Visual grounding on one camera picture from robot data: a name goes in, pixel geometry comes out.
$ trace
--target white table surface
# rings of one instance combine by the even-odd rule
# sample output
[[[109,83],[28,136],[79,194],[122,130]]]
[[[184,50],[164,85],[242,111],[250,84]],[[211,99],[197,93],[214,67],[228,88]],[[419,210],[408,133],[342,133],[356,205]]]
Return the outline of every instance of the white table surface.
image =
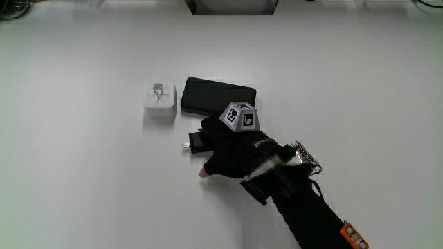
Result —
[[[0,23],[0,248],[298,248],[270,203],[150,120],[147,80],[258,90],[262,130],[303,142],[327,203],[371,248],[443,243],[443,14],[412,3],[43,2]]]

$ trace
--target finger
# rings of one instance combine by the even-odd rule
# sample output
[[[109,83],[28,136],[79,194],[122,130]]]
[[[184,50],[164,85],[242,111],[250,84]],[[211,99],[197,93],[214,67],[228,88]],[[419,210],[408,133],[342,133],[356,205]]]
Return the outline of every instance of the finger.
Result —
[[[202,167],[201,168],[201,170],[200,170],[200,177],[202,177],[202,178],[205,178],[205,177],[208,177],[209,176],[209,174],[208,173],[206,173],[206,170],[205,170],[205,168],[204,167]]]

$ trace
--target power adapter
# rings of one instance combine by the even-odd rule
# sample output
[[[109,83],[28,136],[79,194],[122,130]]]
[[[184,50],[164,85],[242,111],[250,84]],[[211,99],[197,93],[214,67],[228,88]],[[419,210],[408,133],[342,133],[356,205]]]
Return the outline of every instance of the power adapter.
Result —
[[[189,133],[189,142],[184,142],[183,148],[189,147],[192,154],[214,150],[213,142],[203,132]]]

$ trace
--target black glove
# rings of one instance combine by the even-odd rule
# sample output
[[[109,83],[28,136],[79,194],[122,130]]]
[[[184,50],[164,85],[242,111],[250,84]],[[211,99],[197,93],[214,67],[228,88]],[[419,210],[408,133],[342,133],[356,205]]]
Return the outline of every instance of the black glove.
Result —
[[[213,156],[204,164],[208,174],[221,174],[232,178],[243,178],[251,174],[260,157],[253,143],[269,138],[261,131],[235,133],[217,116],[201,121],[201,128],[214,144]]]

